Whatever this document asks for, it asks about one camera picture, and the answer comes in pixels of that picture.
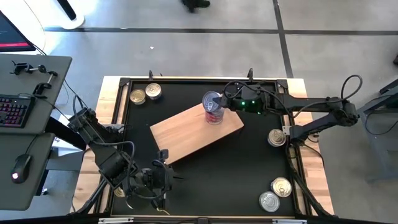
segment keyboard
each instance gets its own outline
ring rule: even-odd
[[[0,127],[24,128],[34,101],[31,96],[0,94]]]

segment can lid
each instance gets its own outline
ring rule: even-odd
[[[144,90],[134,90],[130,94],[130,100],[133,101],[134,103],[140,103],[144,101],[144,99],[145,99]]]
[[[221,108],[219,104],[213,101],[213,98],[220,97],[221,94],[216,91],[208,91],[202,98],[202,105],[207,112],[214,112]]]
[[[283,177],[276,178],[271,184],[272,190],[280,197],[288,197],[292,193],[292,185]]]
[[[260,205],[267,212],[274,212],[278,210],[280,202],[276,194],[268,191],[260,195]]]
[[[273,129],[268,134],[269,143],[274,146],[282,146],[286,142],[286,135],[282,130]]]
[[[156,97],[162,92],[162,88],[157,83],[151,83],[147,85],[145,92],[149,97]]]

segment concrete floor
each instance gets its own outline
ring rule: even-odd
[[[46,8],[27,1],[45,27],[55,26]],[[211,7],[189,14],[179,0],[70,0],[85,14],[83,27],[201,28],[278,30],[272,0],[212,0]],[[69,84],[95,108],[105,75],[303,78],[310,97],[339,96],[346,77],[359,74],[361,91],[351,101],[357,108],[397,78],[392,60],[398,53],[398,2],[395,0],[279,0],[285,30],[326,30],[319,35],[183,34],[137,32],[46,32],[45,51],[73,58]],[[328,30],[341,30],[327,35]],[[356,30],[358,35],[344,31]],[[347,91],[355,88],[349,83]],[[62,90],[58,103],[66,102]],[[71,114],[71,102],[60,106]],[[362,124],[335,127],[320,135],[320,149],[335,213],[342,218],[398,223],[398,181],[369,184],[377,164]],[[76,174],[50,174],[68,187],[34,199],[25,212],[0,211],[0,218],[42,217],[68,213]],[[48,200],[62,205],[54,208]]]

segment shoe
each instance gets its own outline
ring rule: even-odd
[[[192,0],[181,0],[182,4],[187,7],[189,12],[195,12],[195,3]]]
[[[210,2],[207,0],[199,0],[197,3],[197,7],[209,7]]]

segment tin can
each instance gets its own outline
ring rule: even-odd
[[[292,193],[292,184],[283,177],[278,177],[271,182],[271,189],[280,197],[288,197]]]
[[[260,206],[267,212],[274,212],[278,210],[280,202],[279,197],[276,194],[268,191],[260,195]]]
[[[116,188],[113,193],[115,194],[115,196],[117,197],[125,197],[126,195],[124,194],[122,188],[118,187]]]
[[[286,135],[282,130],[273,129],[268,134],[268,143],[271,146],[279,147],[283,146],[286,142]]]
[[[162,88],[157,83],[151,83],[145,88],[145,93],[151,100],[156,100],[162,96]]]
[[[201,101],[205,109],[205,119],[209,124],[220,124],[223,121],[224,108],[213,101],[216,97],[221,97],[221,94],[208,91]]]
[[[130,94],[130,100],[136,104],[141,105],[145,103],[145,92],[144,90],[134,90]]]

